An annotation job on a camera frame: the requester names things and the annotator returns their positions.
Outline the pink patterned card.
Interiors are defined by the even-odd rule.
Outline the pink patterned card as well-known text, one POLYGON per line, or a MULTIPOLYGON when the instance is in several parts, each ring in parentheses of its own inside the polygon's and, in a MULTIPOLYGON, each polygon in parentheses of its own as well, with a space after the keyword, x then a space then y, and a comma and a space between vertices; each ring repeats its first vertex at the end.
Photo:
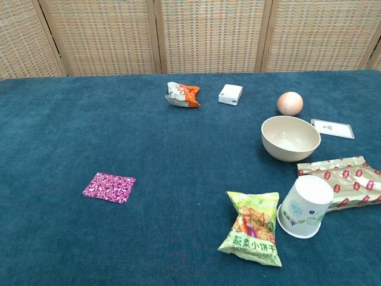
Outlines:
POLYGON ((97 172, 82 194, 113 203, 123 204, 130 196, 136 178, 97 172))

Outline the orange white snack bag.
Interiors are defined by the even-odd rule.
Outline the orange white snack bag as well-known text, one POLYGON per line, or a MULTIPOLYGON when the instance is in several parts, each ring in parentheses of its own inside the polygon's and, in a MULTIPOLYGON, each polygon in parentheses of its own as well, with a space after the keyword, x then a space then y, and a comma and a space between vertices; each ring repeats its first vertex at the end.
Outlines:
POLYGON ((168 82, 167 87, 168 94, 165 95, 165 99, 169 104, 185 108, 198 108, 200 106, 200 103, 196 100, 196 95, 200 90, 199 86, 168 82))

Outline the small white box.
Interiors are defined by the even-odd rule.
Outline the small white box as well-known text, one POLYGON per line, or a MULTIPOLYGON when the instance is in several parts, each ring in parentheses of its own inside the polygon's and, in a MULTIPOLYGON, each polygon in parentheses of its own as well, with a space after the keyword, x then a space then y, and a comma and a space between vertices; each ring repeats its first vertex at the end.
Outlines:
POLYGON ((218 102, 237 106, 241 98, 243 87, 238 85, 225 84, 218 95, 218 102))

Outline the beige bowl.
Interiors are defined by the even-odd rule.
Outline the beige bowl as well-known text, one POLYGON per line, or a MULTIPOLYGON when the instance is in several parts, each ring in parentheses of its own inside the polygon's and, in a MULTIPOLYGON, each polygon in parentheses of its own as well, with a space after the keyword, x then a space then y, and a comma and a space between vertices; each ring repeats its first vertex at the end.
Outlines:
POLYGON ((274 158, 296 162, 311 155, 321 143, 321 136, 308 122, 292 116, 274 116, 261 125, 265 150, 274 158))

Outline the blue felt table cover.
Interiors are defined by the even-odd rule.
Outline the blue felt table cover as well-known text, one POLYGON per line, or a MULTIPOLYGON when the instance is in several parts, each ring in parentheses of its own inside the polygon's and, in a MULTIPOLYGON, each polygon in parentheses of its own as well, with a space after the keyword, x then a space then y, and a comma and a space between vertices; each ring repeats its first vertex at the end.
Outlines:
POLYGON ((287 91, 301 119, 354 131, 308 161, 381 170, 381 71, 0 81, 0 286, 381 286, 381 205, 328 213, 307 240, 277 228, 279 268, 218 251, 228 191, 284 197, 296 179, 261 142, 287 91), (200 106, 169 104, 168 82, 199 86, 200 106), (218 102, 225 84, 237 106, 218 102), (97 172, 136 178, 129 199, 83 196, 97 172))

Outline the green vegetable biscuit bag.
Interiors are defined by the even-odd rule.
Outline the green vegetable biscuit bag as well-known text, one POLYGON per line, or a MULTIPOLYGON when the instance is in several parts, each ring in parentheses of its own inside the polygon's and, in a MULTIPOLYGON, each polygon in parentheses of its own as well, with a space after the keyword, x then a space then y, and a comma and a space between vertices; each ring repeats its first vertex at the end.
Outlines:
POLYGON ((276 247, 278 192, 245 194, 228 191, 237 218, 218 251, 267 266, 281 267, 276 247))

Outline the peach coloured ball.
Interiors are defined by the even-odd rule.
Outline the peach coloured ball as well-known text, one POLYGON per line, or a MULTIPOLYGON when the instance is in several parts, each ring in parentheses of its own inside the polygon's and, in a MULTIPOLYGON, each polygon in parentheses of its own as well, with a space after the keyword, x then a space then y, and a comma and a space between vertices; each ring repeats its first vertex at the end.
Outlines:
POLYGON ((295 116, 304 105, 302 96, 297 92, 285 92, 277 100, 278 111, 285 116, 295 116))

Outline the woven bamboo folding screen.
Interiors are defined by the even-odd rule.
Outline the woven bamboo folding screen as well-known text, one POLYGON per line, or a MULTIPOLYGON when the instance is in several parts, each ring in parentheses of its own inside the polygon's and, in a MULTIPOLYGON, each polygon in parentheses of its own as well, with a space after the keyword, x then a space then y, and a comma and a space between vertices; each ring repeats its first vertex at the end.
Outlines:
POLYGON ((0 80, 381 70, 381 0, 0 0, 0 80))

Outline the white paper cup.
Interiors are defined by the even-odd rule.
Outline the white paper cup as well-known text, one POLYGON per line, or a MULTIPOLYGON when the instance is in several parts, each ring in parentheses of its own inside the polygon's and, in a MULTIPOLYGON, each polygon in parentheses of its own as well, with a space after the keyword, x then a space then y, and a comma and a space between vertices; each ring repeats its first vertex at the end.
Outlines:
POLYGON ((333 201, 332 187, 323 179, 300 176, 277 208, 277 221, 289 235, 308 239, 315 236, 333 201))

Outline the red white snack bag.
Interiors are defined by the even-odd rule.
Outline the red white snack bag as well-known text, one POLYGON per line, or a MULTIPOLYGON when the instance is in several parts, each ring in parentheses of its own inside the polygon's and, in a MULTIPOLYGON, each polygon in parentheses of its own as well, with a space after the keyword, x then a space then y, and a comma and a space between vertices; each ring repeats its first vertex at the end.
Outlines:
POLYGON ((328 212, 381 204, 381 170, 362 156, 297 164, 297 175, 314 175, 326 181, 334 197, 328 212))

